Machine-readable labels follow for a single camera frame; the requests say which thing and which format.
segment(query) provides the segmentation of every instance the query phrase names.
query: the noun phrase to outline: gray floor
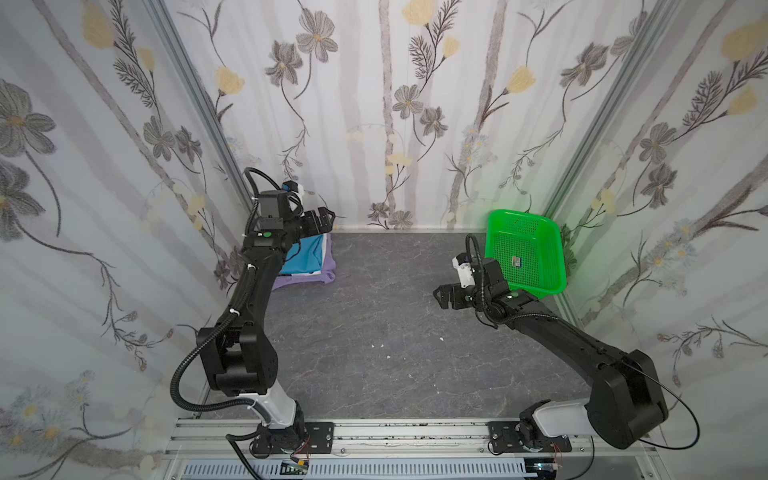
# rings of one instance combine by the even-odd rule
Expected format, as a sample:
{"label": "gray floor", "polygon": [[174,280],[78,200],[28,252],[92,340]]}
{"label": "gray floor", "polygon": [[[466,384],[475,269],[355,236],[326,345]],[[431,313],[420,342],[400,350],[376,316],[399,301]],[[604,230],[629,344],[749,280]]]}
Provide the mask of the gray floor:
{"label": "gray floor", "polygon": [[462,251],[461,233],[335,233],[334,283],[272,294],[265,330],[278,380],[306,417],[517,416],[541,399],[588,396],[581,377],[528,337],[440,309],[432,291],[458,281],[451,258]]}

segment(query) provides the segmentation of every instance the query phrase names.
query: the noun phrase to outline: folded clothes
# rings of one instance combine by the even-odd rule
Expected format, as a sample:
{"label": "folded clothes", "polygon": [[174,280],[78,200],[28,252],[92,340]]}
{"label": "folded clothes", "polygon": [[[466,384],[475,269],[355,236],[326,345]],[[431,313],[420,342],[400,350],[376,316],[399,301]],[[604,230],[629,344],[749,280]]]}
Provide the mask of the folded clothes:
{"label": "folded clothes", "polygon": [[[275,283],[272,285],[272,290],[278,289],[285,285],[291,285],[293,283],[306,283],[306,282],[323,282],[323,283],[331,283],[335,280],[336,274],[334,273],[336,270],[336,261],[333,260],[333,255],[331,254],[331,236],[329,233],[324,233],[323,235],[318,235],[317,237],[310,237],[302,239],[302,241],[311,240],[309,243],[302,242],[301,250],[304,250],[305,248],[307,251],[305,254],[309,257],[308,259],[302,259],[298,263],[294,263],[293,261],[298,259],[301,255],[301,252],[299,252],[296,257],[292,258],[286,264],[283,266],[283,270],[280,271],[280,276],[277,277],[275,280]],[[287,257],[291,258],[291,255],[295,253],[295,250],[291,250]],[[319,263],[319,266],[317,265],[316,259],[318,256],[318,253],[320,253],[322,256],[321,263]],[[317,268],[318,270],[312,271],[309,270],[309,268]],[[288,271],[296,271],[299,273],[288,273]]]}

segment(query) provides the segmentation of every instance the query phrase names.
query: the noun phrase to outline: black mounting plate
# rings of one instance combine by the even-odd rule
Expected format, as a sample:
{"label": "black mounting plate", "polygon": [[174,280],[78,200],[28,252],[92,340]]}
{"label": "black mounting plate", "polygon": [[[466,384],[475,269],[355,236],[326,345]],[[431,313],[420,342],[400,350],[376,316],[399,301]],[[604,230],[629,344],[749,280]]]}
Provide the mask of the black mounting plate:
{"label": "black mounting plate", "polygon": [[[488,422],[488,434],[491,436],[491,447],[494,453],[531,453],[523,448],[520,436],[515,427],[520,422]],[[558,446],[560,452],[570,452],[571,441],[563,437],[555,437],[552,442]],[[547,445],[538,453],[553,453],[551,445]]]}
{"label": "black mounting plate", "polygon": [[333,422],[307,422],[306,431],[310,434],[310,443],[302,453],[331,453]]}

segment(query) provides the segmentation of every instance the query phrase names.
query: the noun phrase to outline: perforated basket bottom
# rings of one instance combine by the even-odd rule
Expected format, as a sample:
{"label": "perforated basket bottom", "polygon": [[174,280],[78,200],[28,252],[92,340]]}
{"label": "perforated basket bottom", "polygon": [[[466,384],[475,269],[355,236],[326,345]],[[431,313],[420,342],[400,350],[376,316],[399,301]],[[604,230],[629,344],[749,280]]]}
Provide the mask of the perforated basket bottom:
{"label": "perforated basket bottom", "polygon": [[[541,284],[541,245],[535,239],[505,232],[494,233],[491,256],[499,260],[504,278],[509,283],[541,289],[551,288]],[[520,267],[513,265],[514,257],[519,257]]]}

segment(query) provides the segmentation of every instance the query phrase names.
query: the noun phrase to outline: purple cloth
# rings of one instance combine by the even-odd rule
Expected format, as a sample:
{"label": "purple cloth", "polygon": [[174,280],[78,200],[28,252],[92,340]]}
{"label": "purple cloth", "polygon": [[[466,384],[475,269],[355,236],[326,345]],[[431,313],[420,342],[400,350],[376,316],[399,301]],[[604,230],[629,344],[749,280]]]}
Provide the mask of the purple cloth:
{"label": "purple cloth", "polygon": [[320,273],[316,275],[286,275],[286,276],[278,276],[275,280],[274,285],[272,285],[272,291],[279,289],[282,286],[285,285],[291,285],[293,283],[307,283],[307,282],[323,282],[323,283],[331,283],[336,279],[336,274],[334,273],[334,270],[336,269],[336,262],[333,260],[333,255],[331,255],[331,234],[326,233],[327,238],[326,242],[328,244],[326,245],[326,256],[323,258],[323,268],[320,270]]}

